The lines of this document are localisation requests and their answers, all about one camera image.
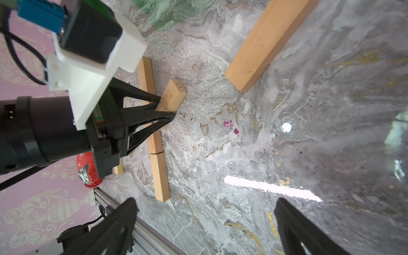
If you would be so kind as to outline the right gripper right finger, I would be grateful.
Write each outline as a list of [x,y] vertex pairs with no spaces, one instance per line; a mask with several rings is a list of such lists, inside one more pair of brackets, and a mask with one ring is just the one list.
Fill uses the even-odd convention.
[[312,255],[348,254],[286,199],[277,200],[274,213],[285,254],[304,255],[305,249]]

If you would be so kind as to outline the natural block cluster horizontal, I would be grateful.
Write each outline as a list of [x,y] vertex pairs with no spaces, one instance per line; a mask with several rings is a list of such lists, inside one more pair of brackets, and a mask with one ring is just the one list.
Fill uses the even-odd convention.
[[160,154],[164,152],[162,135],[160,130],[153,133],[147,139],[148,151],[150,154]]

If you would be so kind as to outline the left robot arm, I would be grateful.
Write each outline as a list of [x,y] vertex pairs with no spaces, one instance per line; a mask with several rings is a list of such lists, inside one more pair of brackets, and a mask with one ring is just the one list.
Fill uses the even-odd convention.
[[91,152],[98,176],[108,176],[122,157],[174,120],[174,113],[157,110],[159,102],[114,78],[78,130],[67,96],[1,101],[1,174]]

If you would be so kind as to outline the natural wooden block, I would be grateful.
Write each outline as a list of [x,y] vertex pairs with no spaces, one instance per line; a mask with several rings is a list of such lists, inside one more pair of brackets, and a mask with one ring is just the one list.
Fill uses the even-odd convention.
[[122,158],[120,158],[120,163],[119,163],[119,165],[118,165],[118,166],[115,166],[115,167],[113,168],[113,171],[114,171],[114,173],[115,173],[116,175],[121,175],[121,174],[124,173],[124,166],[123,166],[123,160],[122,160]]

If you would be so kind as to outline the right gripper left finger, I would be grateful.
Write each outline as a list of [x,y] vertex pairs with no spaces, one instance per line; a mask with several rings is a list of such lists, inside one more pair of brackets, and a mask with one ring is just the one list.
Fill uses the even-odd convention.
[[93,228],[89,224],[68,228],[60,234],[64,255],[126,255],[132,251],[138,207],[127,199]]

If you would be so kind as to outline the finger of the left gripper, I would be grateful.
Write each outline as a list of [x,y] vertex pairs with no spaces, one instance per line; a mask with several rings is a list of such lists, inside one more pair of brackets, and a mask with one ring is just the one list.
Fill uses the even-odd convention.
[[146,139],[168,125],[175,113],[146,109],[123,109],[124,145],[122,156],[128,156]]
[[156,106],[161,100],[161,97],[145,92],[139,88],[136,88],[126,82],[113,78],[109,83],[112,96],[118,108],[123,108],[124,98],[130,97],[134,99],[140,99],[147,101],[148,103],[154,103]]

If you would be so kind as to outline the natural block cluster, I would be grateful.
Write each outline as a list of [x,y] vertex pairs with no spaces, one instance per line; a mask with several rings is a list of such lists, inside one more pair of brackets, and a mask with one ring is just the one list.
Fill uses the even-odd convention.
[[225,76],[240,92],[248,92],[317,1],[270,1],[251,30]]
[[155,197],[158,201],[164,203],[171,197],[164,153],[151,154],[150,162],[152,166]]
[[157,111],[176,113],[182,104],[187,90],[179,79],[171,79],[156,108]]
[[139,87],[141,90],[153,94],[156,94],[152,61],[148,57],[143,57],[137,66]]

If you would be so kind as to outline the natural block cluster bottom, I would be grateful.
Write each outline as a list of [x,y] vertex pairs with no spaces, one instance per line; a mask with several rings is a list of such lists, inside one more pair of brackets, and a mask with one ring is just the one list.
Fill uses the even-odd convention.
[[164,203],[171,197],[164,153],[151,154],[150,162],[152,166],[155,197],[158,201]]

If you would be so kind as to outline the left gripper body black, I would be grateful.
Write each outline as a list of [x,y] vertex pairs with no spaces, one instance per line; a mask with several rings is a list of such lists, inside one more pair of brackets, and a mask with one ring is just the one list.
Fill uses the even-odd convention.
[[86,122],[91,152],[100,179],[112,174],[125,155],[125,128],[120,114],[124,108],[124,92],[129,85],[113,78]]

